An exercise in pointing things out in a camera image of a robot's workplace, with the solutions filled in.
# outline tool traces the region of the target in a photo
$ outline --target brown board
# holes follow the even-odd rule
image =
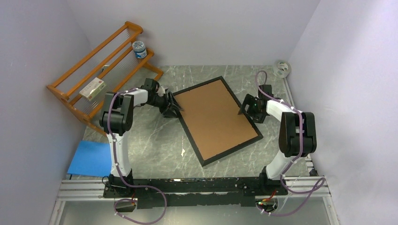
[[[263,138],[249,116],[238,115],[241,104],[221,76],[174,95],[184,109],[180,122],[202,166]]]

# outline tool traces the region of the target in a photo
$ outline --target blue folder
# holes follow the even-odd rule
[[[68,169],[69,174],[103,177],[111,172],[108,143],[81,141]]]

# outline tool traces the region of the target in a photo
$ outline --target white box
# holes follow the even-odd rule
[[[95,77],[87,86],[79,93],[87,100],[91,101],[106,86],[105,82]]]

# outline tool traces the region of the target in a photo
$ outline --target marble table surface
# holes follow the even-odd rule
[[[256,96],[254,75],[265,66],[167,66],[159,80],[173,92],[223,76],[240,102],[247,93]],[[138,71],[121,90],[139,87],[154,74]],[[283,80],[268,73],[267,84],[273,94],[288,100]],[[270,116],[256,124],[264,138],[216,162],[202,167],[178,119],[163,118],[155,107],[145,105],[134,109],[134,122],[129,133],[129,159],[134,178],[197,178],[258,176],[268,165],[278,148],[279,122]],[[107,143],[107,138],[88,128],[83,140]],[[287,172],[288,176],[309,176],[305,160],[300,160]],[[73,176],[74,179],[90,179]]]

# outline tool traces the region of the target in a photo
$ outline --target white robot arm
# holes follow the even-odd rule
[[[135,88],[113,98],[115,93],[108,92],[105,94],[104,105],[102,107],[101,119],[99,124],[107,133],[109,143],[111,145],[112,169],[109,175],[109,184],[114,188],[121,188],[119,192],[131,192],[131,188],[127,187],[121,180],[120,176],[127,183],[133,183],[132,169],[128,155],[128,133],[133,123],[133,110],[136,106],[145,104],[159,108],[160,113],[165,118],[176,118],[177,111],[183,109],[176,102],[173,94],[164,89],[159,83],[153,79],[146,79],[141,88]],[[110,114],[110,130],[114,134],[114,138],[108,130],[108,116]],[[120,169],[120,174],[116,168],[115,155]]]
[[[271,85],[264,84],[259,87],[273,97]],[[282,102],[281,99],[272,100],[259,91],[259,97],[247,94],[239,110],[239,113],[246,113],[257,123],[263,123],[268,115],[281,123],[279,151],[265,167],[267,178],[270,180],[279,180],[286,166],[299,154],[299,117]],[[303,117],[303,154],[300,157],[305,157],[316,149],[315,118],[311,112],[299,112]]]

